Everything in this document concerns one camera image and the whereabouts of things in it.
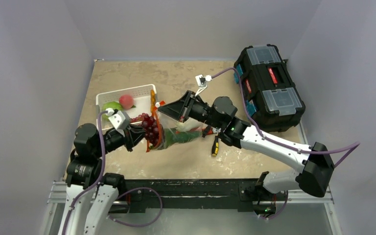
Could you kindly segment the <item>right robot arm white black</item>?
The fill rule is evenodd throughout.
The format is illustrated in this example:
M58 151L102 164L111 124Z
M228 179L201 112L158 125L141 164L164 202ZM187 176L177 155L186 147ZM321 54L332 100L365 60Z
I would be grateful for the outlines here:
M236 117L237 107L227 96L219 96L208 105L187 91L179 100L160 106L158 111L176 121L194 119L217 128L226 145L256 151L288 165L290 170L261 174L255 186L261 199L295 189L319 198L327 192L335 166L324 144L316 142L310 146L258 132L251 123Z

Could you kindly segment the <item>clear zip bag orange zipper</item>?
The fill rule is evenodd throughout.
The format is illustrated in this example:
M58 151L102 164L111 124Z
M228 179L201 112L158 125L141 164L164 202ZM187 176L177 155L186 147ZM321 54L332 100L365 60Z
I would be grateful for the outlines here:
M205 124L189 118L185 122L176 121L159 112L165 102L157 102L152 106L151 115L143 115L141 123L147 141L146 151L164 150L174 144L183 144L202 137Z

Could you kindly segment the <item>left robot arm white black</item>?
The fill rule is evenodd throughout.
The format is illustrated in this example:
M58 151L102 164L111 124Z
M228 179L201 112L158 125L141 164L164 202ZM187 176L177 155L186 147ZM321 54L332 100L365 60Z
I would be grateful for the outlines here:
M132 151L145 135L141 126L129 125L123 133L99 132L86 123L75 131L74 149L67 166L66 202L60 235L94 234L115 200L125 197L124 176L105 173L105 155L122 146Z

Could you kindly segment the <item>green cucumber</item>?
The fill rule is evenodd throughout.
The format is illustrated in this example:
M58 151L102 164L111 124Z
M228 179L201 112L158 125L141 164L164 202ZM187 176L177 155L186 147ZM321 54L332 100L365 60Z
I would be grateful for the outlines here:
M202 137L202 131L180 132L176 128L166 128L163 130L163 140L160 149L166 149L174 144L183 144Z

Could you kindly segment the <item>pink peach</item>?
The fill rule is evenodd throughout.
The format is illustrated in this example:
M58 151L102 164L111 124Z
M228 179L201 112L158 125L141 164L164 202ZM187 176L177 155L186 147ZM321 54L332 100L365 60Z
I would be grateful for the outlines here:
M125 110L131 109L134 106L134 99L131 95L124 94L118 99L119 103Z

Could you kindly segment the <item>white radish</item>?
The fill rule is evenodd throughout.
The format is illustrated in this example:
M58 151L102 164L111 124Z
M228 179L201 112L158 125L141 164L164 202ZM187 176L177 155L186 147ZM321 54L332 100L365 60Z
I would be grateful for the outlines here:
M185 122L177 122L176 130L180 132L202 131L203 125L202 122L189 118Z

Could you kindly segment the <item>red grape bunch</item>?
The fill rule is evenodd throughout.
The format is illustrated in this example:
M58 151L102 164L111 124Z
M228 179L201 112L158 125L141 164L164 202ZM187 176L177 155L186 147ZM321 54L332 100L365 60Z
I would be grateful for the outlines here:
M160 147L164 140L163 129L159 124L159 121L153 115L142 113L130 120L132 124L139 123L144 129L144 138L147 141L147 152Z

